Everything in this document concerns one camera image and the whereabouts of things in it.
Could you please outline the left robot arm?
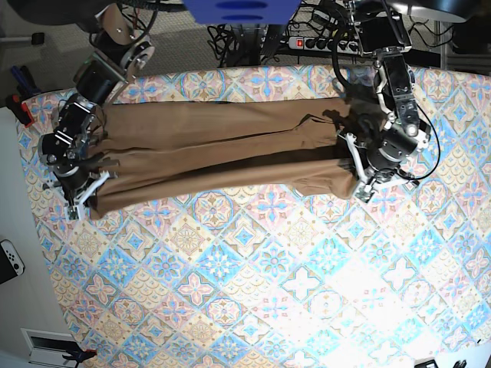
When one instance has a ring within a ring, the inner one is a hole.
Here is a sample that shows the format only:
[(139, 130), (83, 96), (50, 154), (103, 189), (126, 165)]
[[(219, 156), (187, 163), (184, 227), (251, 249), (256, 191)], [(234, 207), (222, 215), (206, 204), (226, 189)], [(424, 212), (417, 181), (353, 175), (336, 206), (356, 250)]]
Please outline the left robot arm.
[[(411, 41), (401, 14), (386, 1), (344, 1), (336, 10), (341, 18), (332, 39), (334, 74), (348, 96), (376, 103), (381, 109), (359, 115), (360, 133), (348, 129), (339, 133), (356, 169), (354, 197), (368, 203), (381, 190), (405, 183), (419, 185), (422, 177), (401, 166), (429, 146), (433, 128), (418, 113), (414, 74), (404, 59)], [(341, 42), (356, 42), (357, 53), (372, 60), (372, 88), (351, 84), (343, 76), (338, 60)]]

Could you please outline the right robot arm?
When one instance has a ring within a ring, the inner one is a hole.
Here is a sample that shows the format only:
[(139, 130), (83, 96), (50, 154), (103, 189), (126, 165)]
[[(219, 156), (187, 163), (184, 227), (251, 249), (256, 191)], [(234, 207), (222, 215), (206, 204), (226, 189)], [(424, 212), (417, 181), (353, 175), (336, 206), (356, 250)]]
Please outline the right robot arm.
[(53, 175), (43, 187), (63, 202), (68, 221), (82, 220), (98, 189), (116, 177), (118, 160), (90, 150), (107, 138), (103, 109), (134, 82), (154, 53), (148, 32), (131, 27), (118, 4), (95, 19), (94, 52), (77, 72), (75, 92), (59, 110), (53, 131), (38, 142), (39, 160)]

